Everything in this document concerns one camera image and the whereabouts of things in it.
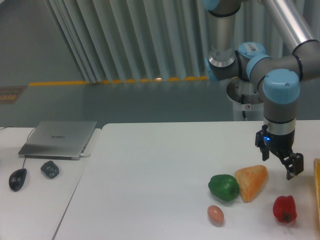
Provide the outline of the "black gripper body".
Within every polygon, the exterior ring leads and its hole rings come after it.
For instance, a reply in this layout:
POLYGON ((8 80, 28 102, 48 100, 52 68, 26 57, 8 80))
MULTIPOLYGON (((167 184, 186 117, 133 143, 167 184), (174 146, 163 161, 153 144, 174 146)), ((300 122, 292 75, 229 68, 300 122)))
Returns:
POLYGON ((255 146, 257 148, 268 146, 269 152, 277 156, 278 151, 293 151, 295 130, 285 135, 277 135, 268 131, 268 126, 264 124, 261 130, 255 134, 255 146))

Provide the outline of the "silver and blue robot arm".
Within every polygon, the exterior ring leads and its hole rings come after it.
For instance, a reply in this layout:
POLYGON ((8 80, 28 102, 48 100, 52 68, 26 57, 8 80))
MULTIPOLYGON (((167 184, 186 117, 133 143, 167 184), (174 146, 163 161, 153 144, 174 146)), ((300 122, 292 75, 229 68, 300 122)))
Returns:
POLYGON ((209 78, 238 77, 248 81, 263 101, 263 125, 255 145, 262 160, 279 158, 290 180, 304 169, 304 157, 292 150, 300 82, 320 76, 320 43, 291 0, 264 0, 262 4, 291 54, 271 58, 253 42, 233 48, 235 15, 239 0, 206 0, 203 5, 216 22, 218 34, 205 61, 209 78))

